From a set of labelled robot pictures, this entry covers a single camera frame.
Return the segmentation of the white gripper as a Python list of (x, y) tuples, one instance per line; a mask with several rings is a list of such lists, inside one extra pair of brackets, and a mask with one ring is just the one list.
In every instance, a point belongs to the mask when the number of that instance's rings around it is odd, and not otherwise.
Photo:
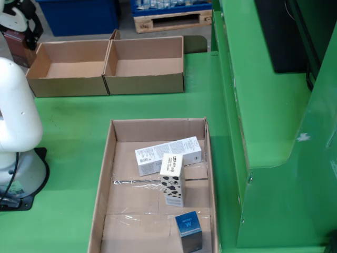
[[(25, 5), (25, 15), (20, 10), (14, 10), (15, 15), (1, 13), (1, 26), (17, 32), (25, 32), (26, 44), (30, 50), (35, 50), (37, 42), (43, 34), (41, 21), (36, 14), (35, 5)], [(31, 30), (28, 21), (32, 20), (34, 29)]]

